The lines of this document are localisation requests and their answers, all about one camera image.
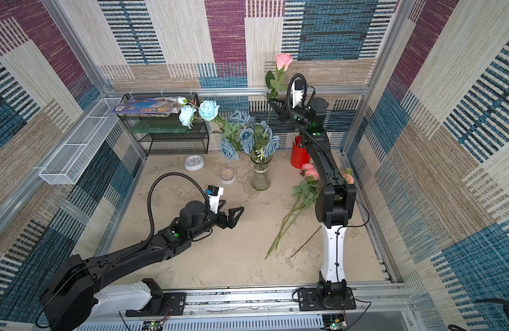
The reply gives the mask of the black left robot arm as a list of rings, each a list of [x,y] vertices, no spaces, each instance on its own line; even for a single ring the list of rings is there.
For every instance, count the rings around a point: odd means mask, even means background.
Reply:
[[[211,230],[234,228],[242,207],[228,212],[206,210],[201,201],[191,201],[172,223],[154,234],[148,244],[139,243],[116,252],[83,259],[72,255],[56,269],[40,302],[50,330],[73,330],[100,304],[94,295],[114,281],[145,266],[167,261],[191,247],[195,237]]]

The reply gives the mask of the single pink rose stem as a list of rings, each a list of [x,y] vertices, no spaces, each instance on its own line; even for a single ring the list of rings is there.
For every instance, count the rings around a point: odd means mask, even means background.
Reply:
[[[269,70],[265,75],[265,83],[269,89],[266,99],[279,99],[279,92],[283,88],[286,72],[293,58],[289,53],[280,53],[275,58],[275,71]]]

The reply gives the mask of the small pink rosebud stem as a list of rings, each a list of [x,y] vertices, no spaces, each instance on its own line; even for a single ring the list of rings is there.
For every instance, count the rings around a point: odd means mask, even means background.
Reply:
[[[322,239],[319,234],[311,237],[304,244],[302,244],[295,252],[292,253],[290,258],[295,258],[303,253],[305,254],[317,254],[322,251]]]

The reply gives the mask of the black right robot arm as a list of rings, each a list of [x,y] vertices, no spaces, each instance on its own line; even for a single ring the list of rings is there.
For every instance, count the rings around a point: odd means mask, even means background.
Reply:
[[[269,105],[282,122],[289,120],[298,128],[301,143],[319,174],[320,190],[316,194],[315,214],[323,235],[323,263],[315,302],[322,308],[340,309],[343,300],[348,298],[343,248],[356,190],[338,169],[323,128],[328,102],[314,98],[306,107],[299,103],[289,109],[284,101],[275,99],[269,101]]]

